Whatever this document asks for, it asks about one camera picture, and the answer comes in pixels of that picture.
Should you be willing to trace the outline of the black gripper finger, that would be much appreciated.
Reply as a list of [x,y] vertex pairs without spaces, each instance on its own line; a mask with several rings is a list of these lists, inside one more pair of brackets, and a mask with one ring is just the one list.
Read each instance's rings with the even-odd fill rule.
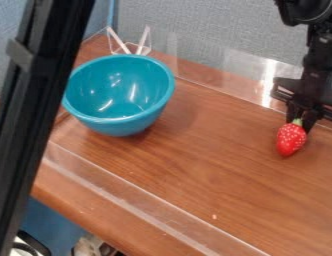
[[324,117],[324,109],[318,106],[316,108],[306,109],[303,114],[303,128],[307,133],[311,132],[316,122]]
[[287,103],[287,107],[288,107],[287,122],[302,124],[303,123],[303,113],[304,113],[303,108],[292,101],[289,101]]

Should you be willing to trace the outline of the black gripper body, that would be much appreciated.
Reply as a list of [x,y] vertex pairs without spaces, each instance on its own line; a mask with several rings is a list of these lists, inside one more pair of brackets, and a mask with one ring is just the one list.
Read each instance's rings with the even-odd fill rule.
[[276,77],[271,95],[285,104],[295,102],[303,110],[320,106],[323,119],[332,121],[332,56],[307,56],[302,77]]

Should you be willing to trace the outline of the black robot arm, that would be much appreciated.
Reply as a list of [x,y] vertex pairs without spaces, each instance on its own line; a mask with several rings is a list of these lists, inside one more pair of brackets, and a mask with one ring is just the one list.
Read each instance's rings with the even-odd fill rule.
[[0,256],[9,256],[96,0],[28,0],[0,96]]

